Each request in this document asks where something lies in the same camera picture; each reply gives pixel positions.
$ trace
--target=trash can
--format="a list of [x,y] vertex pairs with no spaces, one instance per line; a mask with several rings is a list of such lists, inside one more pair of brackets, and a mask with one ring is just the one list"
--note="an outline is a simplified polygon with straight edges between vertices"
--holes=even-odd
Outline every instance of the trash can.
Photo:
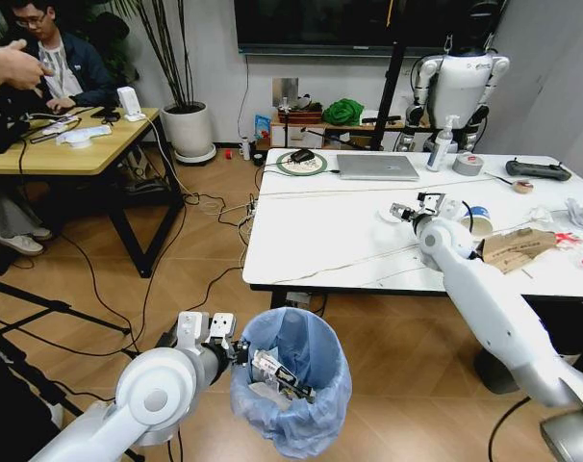
[[311,312],[279,308],[262,313],[242,338],[256,350],[278,347],[279,362],[317,395],[313,404],[295,399],[287,411],[254,393],[251,367],[232,370],[232,410],[245,418],[284,456],[304,459],[324,452],[339,436],[351,398],[351,376],[334,330]]

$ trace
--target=white bottle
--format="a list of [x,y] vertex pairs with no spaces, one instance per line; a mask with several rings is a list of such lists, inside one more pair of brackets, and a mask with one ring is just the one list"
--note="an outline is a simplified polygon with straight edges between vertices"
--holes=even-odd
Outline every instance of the white bottle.
[[445,128],[443,128],[443,130],[437,135],[437,138],[435,139],[435,147],[433,147],[433,152],[428,158],[428,164],[426,164],[428,170],[439,171],[442,169],[445,155],[454,139],[452,128],[454,127],[455,120],[458,120],[457,115],[449,115],[445,119]]
[[251,146],[249,145],[249,138],[242,137],[242,158],[245,161],[251,160]]

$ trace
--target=white wall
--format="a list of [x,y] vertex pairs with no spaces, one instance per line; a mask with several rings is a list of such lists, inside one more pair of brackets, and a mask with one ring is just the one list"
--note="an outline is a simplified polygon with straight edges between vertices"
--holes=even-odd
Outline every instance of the white wall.
[[512,70],[479,150],[552,156],[583,176],[583,0],[513,0],[495,46]]
[[[174,1],[167,0],[170,8]],[[244,58],[238,53],[233,0],[189,0],[187,26],[190,62],[196,96],[211,109],[215,141],[239,139],[238,113],[246,85]],[[138,19],[129,37],[131,56],[141,78],[136,82],[143,106],[163,106],[170,102],[163,74],[156,64]],[[373,58],[249,57],[250,90],[241,120],[243,135],[254,133],[254,116],[269,116],[271,78],[298,77],[300,92],[309,93],[324,108],[348,97],[368,109],[378,109],[389,60]],[[401,92],[393,104],[393,114],[401,114],[411,93],[408,68],[400,76]]]

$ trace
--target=television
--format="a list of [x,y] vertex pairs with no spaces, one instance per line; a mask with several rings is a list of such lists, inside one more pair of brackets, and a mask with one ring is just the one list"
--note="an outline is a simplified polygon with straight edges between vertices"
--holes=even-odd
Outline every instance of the television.
[[[407,17],[414,25],[407,37],[407,54],[443,52],[445,39],[461,16],[487,3],[498,5],[502,13],[507,0],[407,0]],[[235,10],[242,54],[389,57],[392,53],[391,0],[235,0]],[[496,21],[484,39],[495,28]]]

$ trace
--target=hand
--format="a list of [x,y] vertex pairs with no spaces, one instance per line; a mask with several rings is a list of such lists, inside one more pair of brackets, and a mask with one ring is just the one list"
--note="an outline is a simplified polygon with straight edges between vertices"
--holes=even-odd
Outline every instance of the hand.
[[7,83],[19,90],[32,90],[41,76],[53,74],[37,59],[20,51],[25,46],[26,40],[18,40],[0,48],[0,85]]
[[76,105],[76,102],[71,98],[54,98],[45,103],[45,105],[55,114],[58,114],[62,110],[73,108]]

